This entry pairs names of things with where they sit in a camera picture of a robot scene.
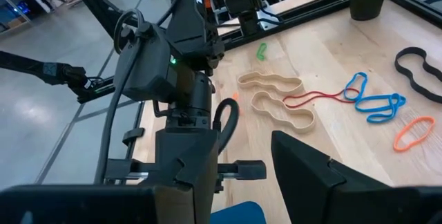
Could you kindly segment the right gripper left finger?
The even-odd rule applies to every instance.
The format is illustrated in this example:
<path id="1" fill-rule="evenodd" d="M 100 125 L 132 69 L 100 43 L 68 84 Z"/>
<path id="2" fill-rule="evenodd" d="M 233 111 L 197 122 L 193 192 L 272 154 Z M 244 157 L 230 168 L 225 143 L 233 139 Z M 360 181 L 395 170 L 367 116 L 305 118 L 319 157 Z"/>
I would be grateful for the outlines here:
<path id="1" fill-rule="evenodd" d="M 1 192 L 2 223 L 208 223 L 214 193 L 167 185 L 22 185 Z"/>

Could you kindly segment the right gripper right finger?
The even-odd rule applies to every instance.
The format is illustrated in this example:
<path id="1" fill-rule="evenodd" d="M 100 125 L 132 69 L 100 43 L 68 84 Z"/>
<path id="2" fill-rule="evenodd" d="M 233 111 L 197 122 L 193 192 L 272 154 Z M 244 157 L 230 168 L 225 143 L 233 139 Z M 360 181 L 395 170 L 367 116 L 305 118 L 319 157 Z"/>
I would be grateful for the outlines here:
<path id="1" fill-rule="evenodd" d="M 390 187 L 282 131 L 271 153 L 292 223 L 441 222 L 440 187 Z"/>

